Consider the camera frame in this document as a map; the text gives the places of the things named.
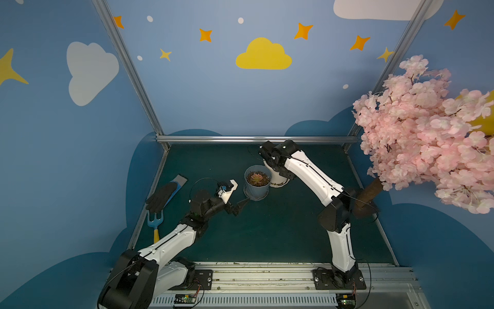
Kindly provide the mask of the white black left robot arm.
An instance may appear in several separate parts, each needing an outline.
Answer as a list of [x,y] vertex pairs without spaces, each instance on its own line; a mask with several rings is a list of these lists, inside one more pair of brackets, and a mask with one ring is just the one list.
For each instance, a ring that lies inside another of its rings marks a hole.
[[184,284],[194,264],[175,257],[204,235],[217,213],[240,213],[241,208],[229,202],[237,187],[230,180],[221,182],[213,196],[206,190],[198,191],[190,200],[190,212],[172,232],[140,251],[126,250],[105,282],[96,307],[148,308],[153,298]]

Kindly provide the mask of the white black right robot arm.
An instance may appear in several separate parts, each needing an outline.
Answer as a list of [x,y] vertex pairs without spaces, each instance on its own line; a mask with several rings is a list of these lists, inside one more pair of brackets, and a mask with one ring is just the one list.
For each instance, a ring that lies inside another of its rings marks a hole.
[[259,154],[280,176],[290,180],[299,178],[318,197],[324,206],[318,222],[328,232],[333,274],[342,283],[349,282],[358,271],[352,250],[350,222],[355,191],[346,190],[326,175],[292,140],[278,145],[267,141],[259,147]]

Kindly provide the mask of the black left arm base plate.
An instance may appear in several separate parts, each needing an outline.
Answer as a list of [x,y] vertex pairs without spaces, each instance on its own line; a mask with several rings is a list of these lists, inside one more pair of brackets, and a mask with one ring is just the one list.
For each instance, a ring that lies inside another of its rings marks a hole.
[[189,270],[182,284],[170,290],[196,290],[200,285],[202,290],[211,290],[213,270]]

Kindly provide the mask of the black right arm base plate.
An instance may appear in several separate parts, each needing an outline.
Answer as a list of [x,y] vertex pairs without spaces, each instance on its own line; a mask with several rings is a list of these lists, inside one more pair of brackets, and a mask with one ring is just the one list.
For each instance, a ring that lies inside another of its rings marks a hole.
[[355,265],[348,272],[318,267],[312,270],[317,290],[366,290],[362,272]]

